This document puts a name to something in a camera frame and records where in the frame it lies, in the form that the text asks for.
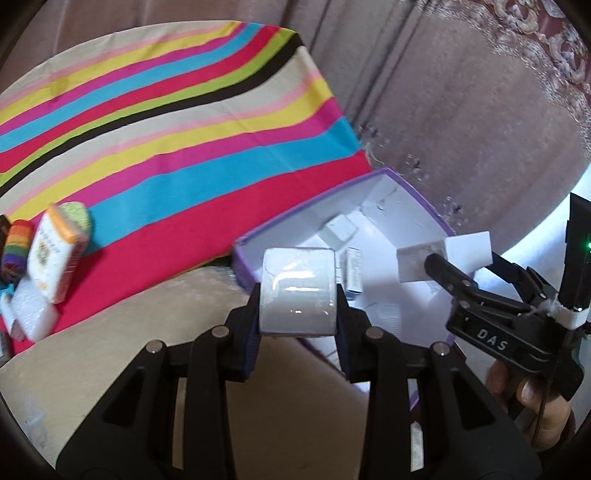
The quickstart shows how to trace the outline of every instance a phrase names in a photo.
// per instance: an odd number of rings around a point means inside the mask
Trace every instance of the yellow-green round object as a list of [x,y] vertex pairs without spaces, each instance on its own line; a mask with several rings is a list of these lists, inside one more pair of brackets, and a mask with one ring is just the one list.
[[60,209],[67,215],[67,217],[74,222],[86,236],[90,236],[92,230],[92,221],[88,210],[83,203],[80,202],[66,202],[60,205]]

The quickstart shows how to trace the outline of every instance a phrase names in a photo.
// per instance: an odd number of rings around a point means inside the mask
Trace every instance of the brown curtain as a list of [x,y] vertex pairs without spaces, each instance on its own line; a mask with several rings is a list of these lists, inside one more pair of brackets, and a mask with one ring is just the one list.
[[0,92],[114,31],[233,18],[297,30],[355,127],[459,232],[504,251],[566,197],[589,159],[587,51],[553,0],[48,0],[0,70]]

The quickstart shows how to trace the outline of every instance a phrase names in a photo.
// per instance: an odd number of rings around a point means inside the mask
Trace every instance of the rainbow colored object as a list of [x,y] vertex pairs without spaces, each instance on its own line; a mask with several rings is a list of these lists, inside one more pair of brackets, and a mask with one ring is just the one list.
[[34,225],[27,220],[15,220],[2,252],[2,276],[14,282],[27,272],[27,257],[35,235]]
[[88,207],[61,330],[369,167],[297,34],[209,21],[114,33],[35,68],[0,95],[0,171],[11,219]]

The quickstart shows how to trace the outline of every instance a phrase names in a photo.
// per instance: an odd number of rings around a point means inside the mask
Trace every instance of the soap box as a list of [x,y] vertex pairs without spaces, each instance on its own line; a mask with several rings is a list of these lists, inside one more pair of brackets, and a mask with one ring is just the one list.
[[66,297],[88,236],[56,205],[43,214],[27,262],[27,271],[51,303]]

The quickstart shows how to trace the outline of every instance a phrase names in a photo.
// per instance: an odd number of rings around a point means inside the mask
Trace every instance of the silver bolt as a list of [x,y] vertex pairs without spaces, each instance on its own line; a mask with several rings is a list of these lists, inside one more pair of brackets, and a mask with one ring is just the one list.
[[369,327],[365,331],[365,335],[372,340],[379,340],[384,336],[384,331],[380,327]]
[[150,340],[146,343],[146,350],[150,353],[158,353],[164,347],[162,340]]
[[431,345],[431,348],[437,355],[441,356],[446,356],[451,351],[449,345],[445,342],[436,342]]
[[225,325],[218,325],[212,328],[212,335],[215,338],[224,338],[230,334],[230,329]]

